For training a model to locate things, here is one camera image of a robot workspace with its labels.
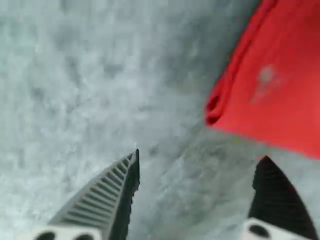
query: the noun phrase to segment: gray concrete floor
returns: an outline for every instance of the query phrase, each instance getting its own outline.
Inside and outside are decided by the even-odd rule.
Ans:
[[[258,0],[1,0],[0,239],[44,225],[135,148],[129,240],[237,239],[258,156],[320,230],[320,161],[203,126]]]

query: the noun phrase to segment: red fabric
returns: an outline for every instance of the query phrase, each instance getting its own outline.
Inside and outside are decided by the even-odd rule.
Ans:
[[[262,0],[206,124],[320,159],[320,0]]]

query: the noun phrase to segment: red cloth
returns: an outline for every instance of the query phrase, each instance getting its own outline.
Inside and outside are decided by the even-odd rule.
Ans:
[[[261,1],[205,121],[320,159],[320,0]]]

